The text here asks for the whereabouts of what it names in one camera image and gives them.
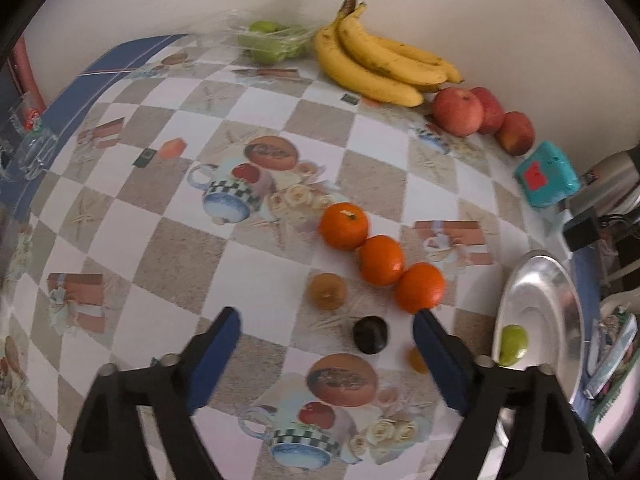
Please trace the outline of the clear bag green fruits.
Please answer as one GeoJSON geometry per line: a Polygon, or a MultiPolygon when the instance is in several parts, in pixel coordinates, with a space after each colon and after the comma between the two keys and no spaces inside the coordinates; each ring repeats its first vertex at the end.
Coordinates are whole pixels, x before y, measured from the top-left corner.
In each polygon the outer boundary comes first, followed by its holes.
{"type": "Polygon", "coordinates": [[[308,58],[320,23],[310,18],[263,18],[250,11],[232,10],[220,17],[225,47],[258,66],[308,58]]]}

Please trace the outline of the silver metal plate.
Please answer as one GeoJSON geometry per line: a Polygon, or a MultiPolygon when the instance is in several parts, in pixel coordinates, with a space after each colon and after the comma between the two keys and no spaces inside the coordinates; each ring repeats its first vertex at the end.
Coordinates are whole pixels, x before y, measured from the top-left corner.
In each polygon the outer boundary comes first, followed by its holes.
{"type": "Polygon", "coordinates": [[[528,345],[512,370],[548,364],[581,420],[590,403],[582,395],[586,332],[575,285],[564,266],[541,249],[526,254],[506,281],[498,307],[491,356],[498,360],[506,326],[520,326],[528,345]]]}

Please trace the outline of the orange tangerine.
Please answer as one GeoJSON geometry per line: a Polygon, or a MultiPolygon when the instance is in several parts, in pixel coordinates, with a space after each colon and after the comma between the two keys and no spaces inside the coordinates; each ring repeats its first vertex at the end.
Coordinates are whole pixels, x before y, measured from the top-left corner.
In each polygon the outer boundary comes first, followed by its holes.
{"type": "Polygon", "coordinates": [[[366,239],[358,249],[360,278],[370,285],[395,285],[405,269],[404,253],[397,240],[386,235],[366,239]]]}
{"type": "Polygon", "coordinates": [[[402,274],[394,289],[398,307],[410,314],[431,309],[442,302],[446,281],[436,266],[419,262],[402,274]]]}
{"type": "Polygon", "coordinates": [[[331,248],[353,252],[369,236],[369,219],[352,203],[336,203],[324,211],[319,224],[322,240],[331,248]]]}

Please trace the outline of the dark plum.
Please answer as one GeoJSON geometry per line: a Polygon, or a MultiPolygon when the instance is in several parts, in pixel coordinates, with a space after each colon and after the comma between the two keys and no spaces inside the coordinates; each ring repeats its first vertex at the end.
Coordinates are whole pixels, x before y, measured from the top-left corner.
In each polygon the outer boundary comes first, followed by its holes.
{"type": "Polygon", "coordinates": [[[388,343],[388,326],[384,318],[370,315],[360,318],[352,326],[352,339],[356,348],[372,356],[383,351],[388,343]]]}

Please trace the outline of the clear glass mug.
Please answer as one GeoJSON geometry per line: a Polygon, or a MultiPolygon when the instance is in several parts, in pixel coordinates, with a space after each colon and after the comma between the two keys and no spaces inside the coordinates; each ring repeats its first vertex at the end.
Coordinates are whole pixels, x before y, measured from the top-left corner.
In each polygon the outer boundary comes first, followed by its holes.
{"type": "Polygon", "coordinates": [[[44,122],[36,100],[24,93],[1,121],[1,179],[31,181],[49,165],[58,137],[44,122]]]}

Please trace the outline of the small brown longan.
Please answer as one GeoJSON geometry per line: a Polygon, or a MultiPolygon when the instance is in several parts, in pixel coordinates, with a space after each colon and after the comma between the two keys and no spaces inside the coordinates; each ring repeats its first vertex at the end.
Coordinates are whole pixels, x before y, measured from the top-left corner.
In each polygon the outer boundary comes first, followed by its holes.
{"type": "Polygon", "coordinates": [[[424,359],[421,356],[421,353],[418,348],[413,347],[407,354],[407,360],[410,367],[419,374],[427,374],[428,366],[426,365],[424,359]]]}

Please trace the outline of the red apple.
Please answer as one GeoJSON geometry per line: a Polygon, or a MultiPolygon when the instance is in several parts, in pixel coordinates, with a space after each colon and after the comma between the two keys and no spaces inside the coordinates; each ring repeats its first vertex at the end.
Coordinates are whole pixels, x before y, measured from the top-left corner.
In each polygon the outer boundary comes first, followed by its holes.
{"type": "Polygon", "coordinates": [[[484,87],[475,87],[471,90],[480,101],[484,110],[482,124],[478,129],[481,134],[495,134],[502,126],[506,114],[492,92],[484,87]]]}
{"type": "Polygon", "coordinates": [[[480,130],[484,107],[471,91],[446,88],[439,91],[431,105],[434,121],[454,136],[469,136],[480,130]]]}
{"type": "Polygon", "coordinates": [[[521,156],[534,145],[536,133],[533,123],[525,114],[509,112],[504,115],[495,138],[506,154],[521,156]]]}

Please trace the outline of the red apple front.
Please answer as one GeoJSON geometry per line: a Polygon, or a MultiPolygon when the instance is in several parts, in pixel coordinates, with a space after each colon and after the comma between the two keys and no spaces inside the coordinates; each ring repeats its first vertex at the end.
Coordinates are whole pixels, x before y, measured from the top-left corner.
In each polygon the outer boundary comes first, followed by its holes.
{"type": "Polygon", "coordinates": [[[469,136],[480,130],[484,107],[471,91],[446,88],[439,91],[431,105],[434,121],[454,136],[469,136]]]}

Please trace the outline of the black phone on stand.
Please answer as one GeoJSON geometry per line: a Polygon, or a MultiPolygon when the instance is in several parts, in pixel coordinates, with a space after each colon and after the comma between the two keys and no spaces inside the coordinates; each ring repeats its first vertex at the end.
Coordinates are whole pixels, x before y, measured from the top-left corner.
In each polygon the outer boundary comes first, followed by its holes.
{"type": "Polygon", "coordinates": [[[563,226],[562,231],[566,246],[570,252],[578,252],[601,238],[600,219],[593,208],[589,208],[563,226]]]}

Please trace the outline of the teal box red sticker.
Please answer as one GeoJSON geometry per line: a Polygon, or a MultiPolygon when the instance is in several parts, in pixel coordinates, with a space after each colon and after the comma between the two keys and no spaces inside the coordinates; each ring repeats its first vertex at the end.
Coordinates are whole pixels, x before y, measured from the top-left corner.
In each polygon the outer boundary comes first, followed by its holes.
{"type": "Polygon", "coordinates": [[[550,141],[538,145],[514,171],[526,202],[532,208],[551,207],[577,193],[582,186],[570,160],[550,141]]]}

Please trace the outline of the red apple far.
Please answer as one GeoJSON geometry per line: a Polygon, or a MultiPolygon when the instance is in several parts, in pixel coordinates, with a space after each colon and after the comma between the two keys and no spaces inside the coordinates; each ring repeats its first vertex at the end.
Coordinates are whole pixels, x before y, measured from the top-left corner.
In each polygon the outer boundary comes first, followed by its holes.
{"type": "Polygon", "coordinates": [[[525,114],[509,112],[504,115],[495,138],[506,154],[521,156],[534,145],[536,133],[533,123],[525,114]]]}

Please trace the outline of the patterned checkered tablecloth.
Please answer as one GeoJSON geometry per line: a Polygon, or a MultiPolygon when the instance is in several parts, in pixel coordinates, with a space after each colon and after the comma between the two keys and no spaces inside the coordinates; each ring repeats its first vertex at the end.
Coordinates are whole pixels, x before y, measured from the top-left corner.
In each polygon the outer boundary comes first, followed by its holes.
{"type": "Polygon", "coordinates": [[[504,283],[548,243],[516,162],[487,136],[431,133],[422,110],[361,99],[311,58],[258,79],[223,39],[125,44],[47,110],[51,165],[1,185],[1,416],[39,479],[62,477],[105,363],[144,367],[225,307],[242,336],[194,422],[229,479],[426,479],[458,426],[407,354],[411,318],[357,258],[323,243],[322,212],[362,208],[372,235],[447,281],[435,312],[491,349],[504,283]],[[321,310],[333,273],[345,303],[321,310]],[[360,352],[352,326],[384,318],[360,352]]]}

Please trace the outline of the green mango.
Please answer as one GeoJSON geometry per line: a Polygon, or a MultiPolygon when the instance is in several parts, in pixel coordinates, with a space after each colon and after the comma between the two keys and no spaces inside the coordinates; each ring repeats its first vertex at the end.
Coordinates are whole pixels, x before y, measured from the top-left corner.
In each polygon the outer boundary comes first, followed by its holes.
{"type": "Polygon", "coordinates": [[[526,355],[528,350],[528,333],[521,325],[503,326],[500,336],[498,364],[509,367],[526,355]]]}

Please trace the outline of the red apple middle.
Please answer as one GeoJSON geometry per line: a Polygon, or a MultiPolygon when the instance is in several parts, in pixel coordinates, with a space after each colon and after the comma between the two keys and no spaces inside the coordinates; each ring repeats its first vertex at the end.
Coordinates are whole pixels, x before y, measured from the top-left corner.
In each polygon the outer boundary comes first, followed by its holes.
{"type": "Polygon", "coordinates": [[[481,134],[495,134],[502,126],[506,114],[492,92],[484,87],[475,87],[471,90],[480,101],[484,110],[482,124],[478,129],[481,134]]]}

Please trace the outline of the steel thermos flask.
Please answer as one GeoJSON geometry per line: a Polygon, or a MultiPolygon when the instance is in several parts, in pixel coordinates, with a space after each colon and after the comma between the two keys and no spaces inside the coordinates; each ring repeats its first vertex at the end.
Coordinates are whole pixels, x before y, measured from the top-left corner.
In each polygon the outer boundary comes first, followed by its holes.
{"type": "Polygon", "coordinates": [[[628,214],[639,205],[639,169],[638,145],[602,159],[580,177],[580,190],[568,200],[570,213],[628,214]]]}

